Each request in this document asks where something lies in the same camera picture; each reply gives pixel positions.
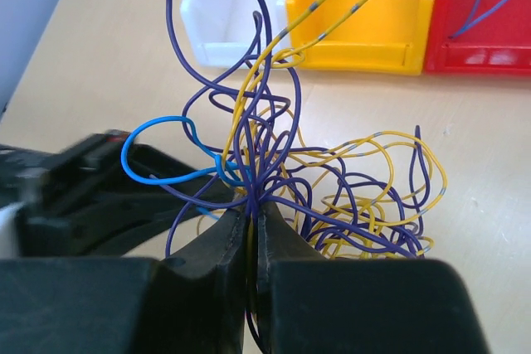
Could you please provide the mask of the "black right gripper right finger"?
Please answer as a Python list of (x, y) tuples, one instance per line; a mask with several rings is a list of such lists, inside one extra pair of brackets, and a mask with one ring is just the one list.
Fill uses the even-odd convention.
[(468, 291), (432, 259), (326, 259), (266, 203), (257, 322), (267, 353), (486, 353)]

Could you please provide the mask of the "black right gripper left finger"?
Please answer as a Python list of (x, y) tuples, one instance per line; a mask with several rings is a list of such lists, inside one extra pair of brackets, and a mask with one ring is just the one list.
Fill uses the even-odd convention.
[(23, 258), (1, 209), (4, 353), (239, 353), (246, 223), (234, 210), (172, 257)]

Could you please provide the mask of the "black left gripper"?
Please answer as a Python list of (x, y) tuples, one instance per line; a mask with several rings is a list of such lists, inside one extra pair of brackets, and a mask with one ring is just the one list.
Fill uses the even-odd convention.
[(195, 206), (132, 180), (120, 164), (126, 132), (94, 133), (59, 153), (1, 146), (1, 255), (124, 255)]

